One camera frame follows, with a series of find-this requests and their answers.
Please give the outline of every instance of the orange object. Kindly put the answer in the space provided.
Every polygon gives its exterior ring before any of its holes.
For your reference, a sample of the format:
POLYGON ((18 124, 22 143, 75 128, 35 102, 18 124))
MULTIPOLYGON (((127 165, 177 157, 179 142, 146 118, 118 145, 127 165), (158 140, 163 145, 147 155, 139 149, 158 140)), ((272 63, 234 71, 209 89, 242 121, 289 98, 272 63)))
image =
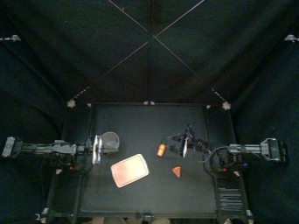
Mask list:
POLYGON ((167 144, 167 139, 163 139, 163 142, 159 145, 158 152, 157 152, 157 156, 161 158, 165 156, 166 144, 167 144))
POLYGON ((182 167, 181 166, 175 166, 173 168, 173 173, 175 174, 175 176, 179 178, 182 176, 182 167))

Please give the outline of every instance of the orange tray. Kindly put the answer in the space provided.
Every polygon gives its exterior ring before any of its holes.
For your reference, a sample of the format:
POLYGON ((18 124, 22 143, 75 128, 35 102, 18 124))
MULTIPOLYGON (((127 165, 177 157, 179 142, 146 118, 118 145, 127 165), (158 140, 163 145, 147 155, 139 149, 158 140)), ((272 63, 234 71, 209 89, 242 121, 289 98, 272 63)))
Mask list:
POLYGON ((111 171, 118 187, 127 186, 150 173, 142 154, 137 154, 117 164, 113 164, 111 171))

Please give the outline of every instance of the small orange block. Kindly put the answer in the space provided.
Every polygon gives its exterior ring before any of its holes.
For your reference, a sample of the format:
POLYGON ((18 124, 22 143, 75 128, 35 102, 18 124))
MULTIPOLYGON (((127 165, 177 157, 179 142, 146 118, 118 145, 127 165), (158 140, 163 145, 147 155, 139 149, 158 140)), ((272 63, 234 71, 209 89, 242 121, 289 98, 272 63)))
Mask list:
POLYGON ((175 174, 175 176, 179 178, 182 176, 182 167, 181 166, 175 166, 173 168, 173 173, 175 174))

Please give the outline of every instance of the black backdrop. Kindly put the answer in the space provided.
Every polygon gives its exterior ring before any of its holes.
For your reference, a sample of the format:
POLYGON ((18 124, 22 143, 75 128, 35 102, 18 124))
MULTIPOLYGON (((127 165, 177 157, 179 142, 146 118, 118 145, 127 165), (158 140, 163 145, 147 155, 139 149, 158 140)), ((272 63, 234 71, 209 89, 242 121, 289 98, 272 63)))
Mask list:
MULTIPOLYGON (((284 39, 298 30, 298 1, 203 2, 159 36, 187 66, 151 34, 199 1, 114 3, 149 32, 110 1, 2 2, 0 38, 23 39, 0 42, 2 144, 9 136, 27 142, 61 138, 66 102, 86 87, 78 104, 222 103, 214 87, 233 103, 238 140, 278 137, 289 145, 290 164, 253 165, 248 191, 261 223, 297 223, 299 45, 284 39)), ((31 219, 43 209, 41 161, 0 165, 0 217, 31 219)))

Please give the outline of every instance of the black curtain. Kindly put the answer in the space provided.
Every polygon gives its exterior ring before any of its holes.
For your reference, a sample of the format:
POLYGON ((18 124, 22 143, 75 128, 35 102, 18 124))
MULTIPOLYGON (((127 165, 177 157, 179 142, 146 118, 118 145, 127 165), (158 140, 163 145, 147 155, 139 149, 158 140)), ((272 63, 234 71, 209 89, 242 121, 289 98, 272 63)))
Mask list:
POLYGON ((253 163, 248 195, 258 223, 299 221, 299 44, 285 41, 253 73, 252 85, 236 102, 238 140, 260 144, 282 139, 290 162, 253 163))
MULTIPOLYGON (((18 34, 2 11, 0 19, 2 38, 18 34)), ((7 137, 27 143, 61 139, 63 99, 25 41, 0 42, 0 99, 0 153, 7 137)), ((0 159, 0 223, 34 223, 50 186, 43 161, 26 156, 0 159)))

